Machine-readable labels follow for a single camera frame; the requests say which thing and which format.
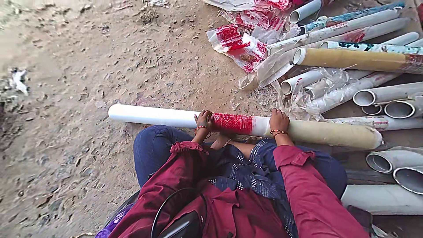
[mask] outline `maroon jacket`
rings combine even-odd
[[[195,210],[200,220],[206,223],[204,238],[288,238],[271,200],[251,190],[226,189],[222,192],[208,180],[198,181],[208,154],[201,145],[190,141],[176,142],[170,152],[172,155],[168,161],[145,183],[137,202],[109,238],[149,237],[154,217],[164,200],[173,192],[187,187],[196,187],[205,196],[207,217],[200,196],[183,208],[176,203],[168,204],[157,223],[158,231]],[[314,157],[313,153],[283,145],[277,147],[273,155],[282,173],[301,238],[368,237],[307,161]]]

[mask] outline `hand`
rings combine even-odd
[[[288,132],[289,117],[281,110],[276,110],[276,108],[274,108],[272,110],[269,124],[270,130],[283,130]]]
[[[209,110],[202,110],[200,115],[194,115],[195,122],[197,126],[207,127],[210,131],[213,129],[213,116],[212,112]]]

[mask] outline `red painted section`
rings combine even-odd
[[[213,113],[215,130],[224,133],[249,135],[253,129],[252,116]]]

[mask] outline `jacket sleeve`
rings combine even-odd
[[[313,152],[282,145],[273,155],[301,238],[369,237],[313,167]]]
[[[198,143],[190,141],[176,142],[170,152],[172,154],[168,161],[144,184],[137,202],[113,229],[109,238],[150,237],[153,220],[167,197],[181,188],[194,186],[208,152]],[[185,205],[181,197],[176,195],[166,203],[157,222],[156,235]]]

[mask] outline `sleeve cuff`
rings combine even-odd
[[[302,151],[300,148],[289,145],[278,146],[273,151],[277,167],[285,165],[303,166],[308,158],[314,159],[316,155],[313,151]]]
[[[179,153],[179,152],[186,152],[189,150],[197,150],[206,155],[209,154],[209,152],[205,150],[199,143],[192,142],[192,141],[176,142],[175,144],[172,145],[170,152],[173,154],[173,153]]]

